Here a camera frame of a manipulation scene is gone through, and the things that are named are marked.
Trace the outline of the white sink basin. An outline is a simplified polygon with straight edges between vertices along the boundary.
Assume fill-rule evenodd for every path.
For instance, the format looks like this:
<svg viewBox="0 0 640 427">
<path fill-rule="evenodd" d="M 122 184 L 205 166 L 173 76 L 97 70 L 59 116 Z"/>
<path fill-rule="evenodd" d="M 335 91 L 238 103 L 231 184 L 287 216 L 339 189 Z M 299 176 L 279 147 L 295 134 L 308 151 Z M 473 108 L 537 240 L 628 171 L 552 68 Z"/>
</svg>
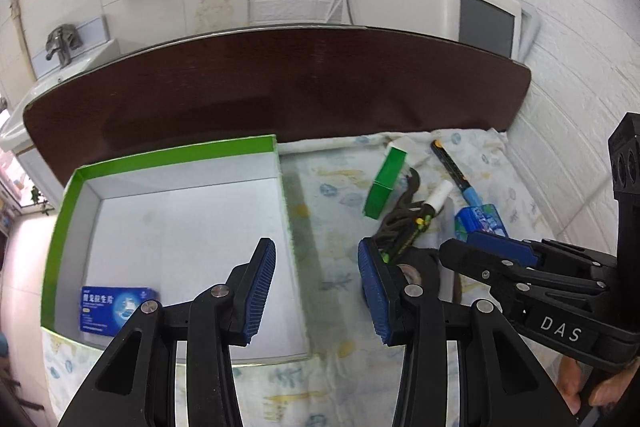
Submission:
<svg viewBox="0 0 640 427">
<path fill-rule="evenodd" d="M 34 147 L 30 132 L 35 130 L 38 135 L 44 118 L 60 106 L 62 96 L 74 83 L 95 69 L 117 61 L 121 55 L 118 41 L 111 39 L 73 57 L 70 65 L 56 66 L 44 74 L 2 122 L 1 150 L 19 154 Z"/>
</svg>

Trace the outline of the brown wooden comb massager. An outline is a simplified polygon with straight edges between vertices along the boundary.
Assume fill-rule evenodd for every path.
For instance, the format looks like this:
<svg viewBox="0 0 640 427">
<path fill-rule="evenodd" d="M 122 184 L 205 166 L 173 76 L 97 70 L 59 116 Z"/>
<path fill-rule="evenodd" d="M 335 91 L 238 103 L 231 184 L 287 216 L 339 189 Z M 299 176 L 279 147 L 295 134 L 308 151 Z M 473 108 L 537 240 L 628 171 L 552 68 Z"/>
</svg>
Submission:
<svg viewBox="0 0 640 427">
<path fill-rule="evenodd" d="M 454 272 L 454 281 L 452 282 L 451 302 L 455 305 L 462 305 L 463 303 L 463 283 L 462 276 Z"/>
</svg>

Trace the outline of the small green box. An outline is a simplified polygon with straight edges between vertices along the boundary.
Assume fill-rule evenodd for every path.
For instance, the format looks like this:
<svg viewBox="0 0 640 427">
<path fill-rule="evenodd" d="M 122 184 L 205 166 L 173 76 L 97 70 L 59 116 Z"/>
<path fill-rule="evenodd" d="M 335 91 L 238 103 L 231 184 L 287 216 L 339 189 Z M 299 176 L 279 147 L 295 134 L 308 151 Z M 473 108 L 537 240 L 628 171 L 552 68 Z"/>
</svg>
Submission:
<svg viewBox="0 0 640 427">
<path fill-rule="evenodd" d="M 390 198 L 402 168 L 404 168 L 407 152 L 391 146 L 383 164 L 376 174 L 364 203 L 363 213 L 371 219 L 378 219 Z"/>
</svg>

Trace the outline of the dark wooden headboard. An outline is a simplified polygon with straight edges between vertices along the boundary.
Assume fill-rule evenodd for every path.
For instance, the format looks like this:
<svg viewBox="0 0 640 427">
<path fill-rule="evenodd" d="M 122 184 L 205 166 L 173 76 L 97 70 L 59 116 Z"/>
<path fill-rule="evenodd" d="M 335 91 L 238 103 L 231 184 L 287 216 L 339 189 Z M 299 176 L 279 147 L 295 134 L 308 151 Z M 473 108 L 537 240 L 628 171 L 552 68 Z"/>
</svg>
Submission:
<svg viewBox="0 0 640 427">
<path fill-rule="evenodd" d="M 30 135 L 58 181 L 100 160 L 272 134 L 508 129 L 532 73 L 398 30 L 292 25 L 171 41 L 95 69 Z"/>
</svg>

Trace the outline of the black marker white cap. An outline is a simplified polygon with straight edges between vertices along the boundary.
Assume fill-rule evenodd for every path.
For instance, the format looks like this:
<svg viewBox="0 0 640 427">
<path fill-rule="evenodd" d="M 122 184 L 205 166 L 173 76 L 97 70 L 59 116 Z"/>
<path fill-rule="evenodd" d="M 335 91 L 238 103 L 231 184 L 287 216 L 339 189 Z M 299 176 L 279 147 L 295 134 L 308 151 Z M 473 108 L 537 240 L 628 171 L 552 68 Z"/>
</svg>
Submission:
<svg viewBox="0 0 640 427">
<path fill-rule="evenodd" d="M 407 188 L 395 206 L 381 221 L 373 240 L 385 263 L 402 254 L 425 232 L 431 221 L 442 211 L 454 184 L 442 180 L 425 200 L 413 200 L 419 190 L 420 180 L 416 171 L 407 176 Z"/>
</svg>

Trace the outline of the black electrical tape roll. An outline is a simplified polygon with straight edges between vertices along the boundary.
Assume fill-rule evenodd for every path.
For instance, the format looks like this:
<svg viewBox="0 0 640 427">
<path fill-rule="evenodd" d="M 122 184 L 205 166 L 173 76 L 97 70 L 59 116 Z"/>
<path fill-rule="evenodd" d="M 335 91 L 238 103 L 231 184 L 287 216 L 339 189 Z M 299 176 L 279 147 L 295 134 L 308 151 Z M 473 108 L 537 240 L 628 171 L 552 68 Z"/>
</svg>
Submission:
<svg viewBox="0 0 640 427">
<path fill-rule="evenodd" d="M 405 277 L 402 295 L 409 298 L 438 298 L 440 286 L 440 264 L 433 248 L 409 248 L 400 256 L 396 265 Z"/>
</svg>

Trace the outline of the black marker blue cap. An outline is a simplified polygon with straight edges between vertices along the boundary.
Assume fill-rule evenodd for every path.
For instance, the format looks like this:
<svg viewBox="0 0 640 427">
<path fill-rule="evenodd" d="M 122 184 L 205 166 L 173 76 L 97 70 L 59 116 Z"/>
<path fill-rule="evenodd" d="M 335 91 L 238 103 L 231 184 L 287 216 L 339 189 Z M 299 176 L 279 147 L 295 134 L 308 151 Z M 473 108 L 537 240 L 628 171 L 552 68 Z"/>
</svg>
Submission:
<svg viewBox="0 0 640 427">
<path fill-rule="evenodd" d="M 448 154 L 448 152 L 445 150 L 445 147 L 442 145 L 442 143 L 440 143 L 439 140 L 434 140 L 431 143 L 431 150 L 440 161 L 440 163 L 444 166 L 450 178 L 452 179 L 452 181 L 454 181 L 454 184 L 456 184 L 456 187 L 461 192 L 465 202 L 471 207 L 480 207 L 481 205 L 483 205 L 483 202 L 480 199 L 480 196 L 478 196 L 477 191 L 475 191 L 475 188 L 472 187 L 469 180 L 466 179 L 466 176 L 463 174 L 463 172 L 460 170 L 458 165 L 454 162 L 452 157 Z"/>
</svg>

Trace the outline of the white USB charger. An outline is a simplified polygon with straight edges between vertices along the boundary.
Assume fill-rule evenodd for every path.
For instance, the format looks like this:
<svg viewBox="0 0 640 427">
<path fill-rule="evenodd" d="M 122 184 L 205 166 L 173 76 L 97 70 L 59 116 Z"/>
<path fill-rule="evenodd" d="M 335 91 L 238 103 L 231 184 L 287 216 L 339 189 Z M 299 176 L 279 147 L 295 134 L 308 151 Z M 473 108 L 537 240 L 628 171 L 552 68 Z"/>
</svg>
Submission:
<svg viewBox="0 0 640 427">
<path fill-rule="evenodd" d="M 405 153 L 405 164 L 408 167 L 418 169 L 427 160 L 427 153 L 421 146 L 408 136 L 398 136 L 387 144 L 387 150 L 401 150 Z"/>
</svg>

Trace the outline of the grey-brown hair claw clip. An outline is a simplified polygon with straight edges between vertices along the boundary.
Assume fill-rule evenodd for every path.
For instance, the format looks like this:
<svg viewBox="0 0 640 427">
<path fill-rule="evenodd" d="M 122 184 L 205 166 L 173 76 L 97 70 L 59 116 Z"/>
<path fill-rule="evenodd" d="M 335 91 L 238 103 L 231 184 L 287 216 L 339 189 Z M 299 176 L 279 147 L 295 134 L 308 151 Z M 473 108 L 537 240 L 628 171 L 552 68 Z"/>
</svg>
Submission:
<svg viewBox="0 0 640 427">
<path fill-rule="evenodd" d="M 407 187 L 394 208 L 383 218 L 373 242 L 386 262 L 403 253 L 416 240 L 424 225 L 424 200 L 413 200 L 420 188 L 420 174 L 414 168 L 406 176 Z"/>
</svg>

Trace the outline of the blue chewing gum container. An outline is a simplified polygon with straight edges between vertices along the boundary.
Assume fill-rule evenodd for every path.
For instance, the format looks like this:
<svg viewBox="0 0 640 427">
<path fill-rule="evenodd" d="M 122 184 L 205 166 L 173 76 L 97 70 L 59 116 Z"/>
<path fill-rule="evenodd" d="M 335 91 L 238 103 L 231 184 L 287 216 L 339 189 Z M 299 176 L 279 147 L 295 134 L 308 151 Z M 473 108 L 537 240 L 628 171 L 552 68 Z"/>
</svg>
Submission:
<svg viewBox="0 0 640 427">
<path fill-rule="evenodd" d="M 464 207 L 454 216 L 454 235 L 465 242 L 473 232 L 485 232 L 508 237 L 497 208 L 491 204 Z"/>
</svg>

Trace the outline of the metal sink faucet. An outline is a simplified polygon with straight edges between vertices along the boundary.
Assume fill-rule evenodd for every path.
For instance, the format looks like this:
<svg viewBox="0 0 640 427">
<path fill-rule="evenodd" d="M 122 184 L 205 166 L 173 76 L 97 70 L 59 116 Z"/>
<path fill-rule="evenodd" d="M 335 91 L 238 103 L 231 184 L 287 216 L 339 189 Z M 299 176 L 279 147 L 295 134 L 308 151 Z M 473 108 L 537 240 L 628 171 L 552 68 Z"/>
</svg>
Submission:
<svg viewBox="0 0 640 427">
<path fill-rule="evenodd" d="M 73 24 L 63 24 L 54 28 L 46 42 L 46 60 L 51 61 L 55 55 L 61 67 L 72 62 L 72 52 L 82 47 L 78 29 Z"/>
</svg>

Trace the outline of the giraffe print cloth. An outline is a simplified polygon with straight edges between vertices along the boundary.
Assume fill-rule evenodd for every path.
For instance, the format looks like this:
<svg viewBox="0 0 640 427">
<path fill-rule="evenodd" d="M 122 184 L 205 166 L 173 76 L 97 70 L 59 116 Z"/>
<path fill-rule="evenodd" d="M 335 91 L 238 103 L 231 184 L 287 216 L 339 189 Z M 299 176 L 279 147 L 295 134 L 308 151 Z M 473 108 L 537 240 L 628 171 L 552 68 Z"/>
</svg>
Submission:
<svg viewBox="0 0 640 427">
<path fill-rule="evenodd" d="M 306 358 L 235 363 L 247 426 L 386 426 L 402 352 L 375 335 L 358 291 L 357 245 L 376 229 L 363 213 L 387 144 L 401 134 L 307 140 L 279 146 Z"/>
</svg>

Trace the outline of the blue medicine tablet box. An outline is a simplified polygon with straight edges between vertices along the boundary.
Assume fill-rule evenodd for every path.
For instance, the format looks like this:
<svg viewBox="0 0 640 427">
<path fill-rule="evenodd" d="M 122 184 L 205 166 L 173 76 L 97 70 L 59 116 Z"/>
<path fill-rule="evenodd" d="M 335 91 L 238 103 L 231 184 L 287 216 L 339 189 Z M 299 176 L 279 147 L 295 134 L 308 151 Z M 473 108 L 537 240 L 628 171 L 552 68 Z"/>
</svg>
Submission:
<svg viewBox="0 0 640 427">
<path fill-rule="evenodd" d="M 84 286 L 79 303 L 79 330 L 113 337 L 146 300 L 157 292 L 149 287 Z"/>
</svg>

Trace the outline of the large green open box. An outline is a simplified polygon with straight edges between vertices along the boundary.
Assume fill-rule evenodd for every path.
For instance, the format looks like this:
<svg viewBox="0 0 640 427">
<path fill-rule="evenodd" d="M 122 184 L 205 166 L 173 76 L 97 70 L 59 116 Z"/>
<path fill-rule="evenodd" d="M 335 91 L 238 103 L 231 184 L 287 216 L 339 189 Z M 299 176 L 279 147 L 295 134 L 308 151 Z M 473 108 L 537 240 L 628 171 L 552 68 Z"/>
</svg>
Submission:
<svg viewBox="0 0 640 427">
<path fill-rule="evenodd" d="M 306 358 L 299 294 L 276 139 L 271 135 L 166 148 L 77 169 L 66 185 L 44 270 L 44 329 L 102 348 L 80 327 L 82 288 L 146 287 L 183 303 L 247 262 L 259 239 L 276 246 L 262 321 L 235 363 Z"/>
</svg>

